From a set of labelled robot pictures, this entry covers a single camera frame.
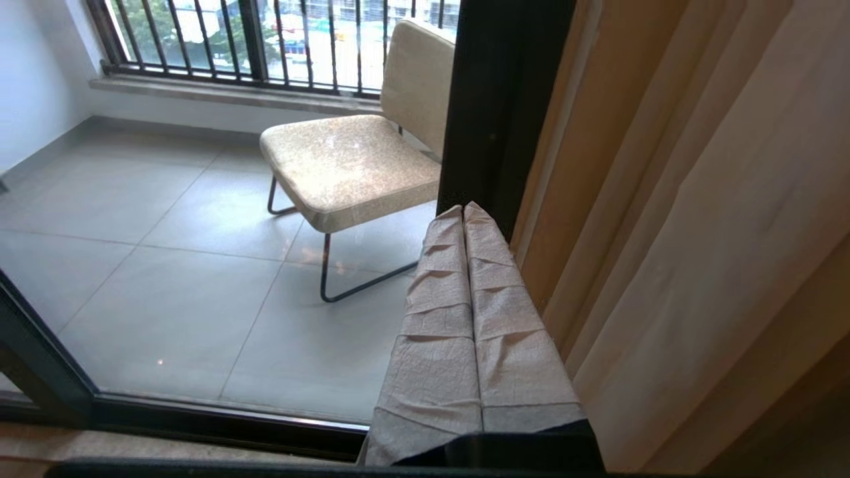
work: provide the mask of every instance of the chair seat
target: chair seat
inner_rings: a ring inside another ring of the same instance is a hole
[[[330,234],[437,198],[440,165],[384,117],[275,126],[260,136],[280,186],[317,231]]]

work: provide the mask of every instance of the tile grout line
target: tile grout line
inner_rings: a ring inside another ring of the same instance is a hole
[[[136,242],[125,242],[125,241],[114,241],[112,239],[93,239],[92,237],[83,237],[83,236],[71,236],[69,234],[57,234],[55,232],[41,232],[39,230],[22,230],[22,229],[13,229],[9,227],[0,226],[0,230],[6,232],[15,232],[18,234],[34,234],[36,236],[51,236],[51,237],[65,237],[68,239],[79,239],[81,241],[93,241],[93,242],[104,242],[107,244],[121,244],[122,246],[137,246]]]
[[[115,275],[116,271],[118,271],[118,269],[122,266],[122,264],[124,264],[124,262],[126,262],[127,259],[129,259],[129,257],[131,255],[133,255],[133,253],[136,252],[136,249],[138,249],[138,248],[139,248],[138,245],[133,246],[133,249],[130,250],[130,252],[127,253],[126,256],[124,256],[124,259],[121,259],[121,261],[118,262],[118,265],[116,265],[115,268],[112,269],[112,272],[110,272],[109,275],[106,276],[106,278],[100,283],[98,288],[94,289],[94,292],[92,292],[92,294],[88,296],[88,299],[86,299],[86,301],[83,302],[82,305],[80,305],[80,308],[77,309],[76,312],[74,312],[74,315],[71,316],[70,319],[68,319],[68,322],[65,322],[65,325],[63,325],[62,328],[60,328],[58,331],[55,332],[57,339],[59,338],[59,335],[62,334],[65,331],[65,329],[68,328],[68,326],[71,324],[71,322],[73,322],[74,319],[76,319],[77,316],[80,315],[80,312],[82,312],[82,309],[85,308],[85,306],[88,305],[88,303],[92,301],[92,299],[94,298],[95,295],[97,295],[98,292],[100,292],[100,289],[103,288],[103,286],[112,278],[112,276]]]
[[[147,239],[148,236],[150,236],[150,233],[153,232],[154,229],[156,229],[156,227],[162,222],[163,219],[165,219],[166,216],[168,216],[168,213],[171,212],[171,210],[174,208],[174,205],[177,204],[178,202],[180,202],[181,199],[183,199],[183,196],[185,196],[186,193],[189,192],[190,189],[192,189],[192,186],[194,186],[195,183],[198,182],[198,179],[200,179],[201,176],[203,176],[204,173],[210,168],[210,164],[213,164],[215,162],[215,160],[217,160],[218,157],[221,156],[221,154],[224,152],[225,148],[226,148],[226,146],[222,146],[221,149],[218,150],[218,153],[216,153],[216,155],[212,157],[212,160],[210,160],[210,162],[208,162],[207,165],[204,166],[204,168],[198,173],[198,175],[195,176],[195,179],[191,182],[191,184],[189,184],[189,186],[182,193],[180,193],[180,196],[177,196],[177,199],[175,199],[174,202],[171,203],[171,206],[169,206],[168,209],[166,209],[165,213],[163,213],[162,216],[160,216],[160,218],[156,221],[156,223],[150,228],[150,230],[148,230],[147,234],[142,236],[142,238],[139,239],[139,242],[136,242],[137,246],[142,245],[142,242],[144,242],[145,239]]]
[[[298,234],[301,234],[301,229],[304,227],[305,222],[307,222],[307,220],[303,216],[301,216],[301,224],[298,225],[298,230],[296,230],[295,235],[292,236],[292,244],[289,245],[289,248],[286,249],[286,253],[283,254],[283,260],[281,261],[282,263],[285,264],[286,260],[289,259],[289,254],[292,252],[292,248],[295,247],[295,241],[298,239]]]
[[[239,348],[239,353],[236,354],[236,358],[233,360],[233,365],[230,367],[230,371],[227,373],[227,378],[224,380],[224,384],[221,386],[221,391],[218,393],[218,398],[216,398],[217,401],[221,401],[222,396],[224,396],[224,389],[227,388],[227,383],[230,381],[230,376],[233,375],[233,371],[236,369],[236,363],[239,362],[239,357],[242,356],[242,351],[245,349],[245,344],[248,343],[248,339],[251,337],[251,332],[254,331],[254,326],[257,325],[257,321],[260,318],[260,313],[263,312],[263,307],[265,306],[266,300],[269,299],[271,289],[275,286],[275,282],[277,282],[277,277],[280,275],[281,270],[283,270],[283,261],[281,261],[280,265],[278,265],[275,277],[272,278],[271,283],[269,284],[269,290],[266,291],[265,297],[263,297],[263,302],[260,303],[260,306],[257,309],[257,314],[254,316],[254,322],[251,322],[251,328],[248,329],[248,333],[245,335],[245,340],[242,341],[242,347]]]
[[[115,266],[115,268],[112,270],[112,272],[110,272],[109,275],[106,276],[106,278],[100,283],[100,285],[98,285],[98,287],[96,289],[94,289],[94,292],[90,296],[88,296],[88,299],[86,299],[86,301],[82,305],[80,305],[80,308],[77,309],[76,312],[74,312],[74,315],[71,316],[70,319],[68,319],[68,322],[66,322],[65,325],[63,325],[62,328],[55,333],[56,338],[58,338],[59,335],[62,334],[62,332],[64,332],[65,329],[68,328],[68,326],[70,326],[70,324],[74,321],[74,319],[76,319],[77,316],[80,315],[80,312],[82,311],[82,309],[85,308],[85,306],[89,302],[91,302],[91,300],[94,298],[95,295],[97,295],[98,292],[100,292],[100,289],[103,288],[103,286],[112,278],[112,276],[115,275],[116,271],[121,267],[121,265],[124,264],[124,262],[127,261],[127,259],[131,255],[133,255],[134,252],[136,252],[136,250],[139,248],[139,245],[141,244],[141,242],[159,225],[159,223],[162,221],[162,219],[165,218],[166,214],[168,214],[168,212],[171,211],[171,208],[174,207],[174,204],[176,204],[177,201],[179,201],[180,198],[183,197],[184,194],[186,194],[186,191],[188,191],[192,187],[192,185],[194,185],[195,182],[201,177],[201,175],[204,174],[205,171],[207,171],[207,169],[209,168],[209,165],[213,164],[213,161],[215,161],[216,158],[221,156],[224,149],[225,149],[225,147],[222,146],[222,148],[212,158],[212,160],[198,173],[197,176],[195,176],[195,179],[192,180],[191,184],[189,184],[189,186],[180,194],[180,196],[178,196],[178,198],[172,203],[172,205],[170,207],[168,207],[168,210],[166,210],[166,212],[159,218],[159,220],[156,221],[156,223],[153,225],[153,227],[150,228],[150,230],[147,232],[147,234],[142,236],[142,238],[139,239],[135,244],[125,243],[125,242],[117,242],[117,243],[120,243],[120,244],[132,245],[133,249],[126,256],[124,256],[124,259],[121,259],[121,261],[118,263],[118,265]]]
[[[210,255],[215,255],[215,256],[232,257],[232,258],[237,258],[237,259],[252,259],[252,260],[265,260],[265,261],[269,261],[269,262],[282,262],[280,259],[269,259],[269,258],[266,258],[266,257],[245,256],[245,255],[231,254],[231,253],[216,253],[216,252],[211,252],[211,251],[201,251],[201,250],[198,250],[198,249],[174,248],[174,247],[171,247],[171,246],[160,246],[158,244],[139,244],[138,247],[139,248],[152,248],[152,249],[166,249],[168,251],[181,251],[181,252],[185,252],[185,253],[210,254]]]

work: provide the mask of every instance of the white wall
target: white wall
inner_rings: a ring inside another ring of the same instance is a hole
[[[48,2],[3,0],[0,169],[9,169],[90,114],[85,54],[73,23]]]

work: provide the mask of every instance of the chair backrest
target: chair backrest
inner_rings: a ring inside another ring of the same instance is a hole
[[[455,44],[439,28],[403,19],[395,25],[381,92],[384,115],[443,156]]]

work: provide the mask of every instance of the window sill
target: window sill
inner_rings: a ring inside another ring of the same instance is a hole
[[[117,93],[149,94],[182,100],[312,111],[327,115],[382,114],[381,103],[378,100],[290,91],[270,92],[268,89],[198,83],[166,78],[140,78],[132,75],[113,75],[90,80],[88,85],[93,89]]]

